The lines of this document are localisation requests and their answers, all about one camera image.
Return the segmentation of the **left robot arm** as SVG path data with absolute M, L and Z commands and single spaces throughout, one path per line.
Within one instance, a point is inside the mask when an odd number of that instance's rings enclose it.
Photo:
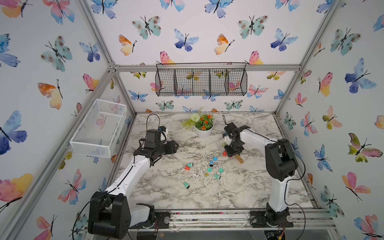
M 112 239 L 123 239 L 134 226 L 150 229 L 156 224 L 155 207 L 138 203 L 129 206 L 129 198 L 139 180 L 162 156 L 175 154 L 176 141 L 168 140 L 169 130 L 160 126 L 148 130 L 140 139 L 129 166 L 103 192 L 95 192 L 87 203 L 88 233 Z

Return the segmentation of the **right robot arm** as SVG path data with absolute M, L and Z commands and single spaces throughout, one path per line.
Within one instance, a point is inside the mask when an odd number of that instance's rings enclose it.
M 291 143 L 287 139 L 272 140 L 252 131 L 249 126 L 237 127 L 234 123 L 225 124 L 224 131 L 225 151 L 229 157 L 240 155 L 244 144 L 265 155 L 266 170 L 271 178 L 271 193 L 265 210 L 250 212 L 250 225 L 253 228 L 292 228 L 294 224 L 287 197 L 290 183 L 295 180 L 298 162 Z

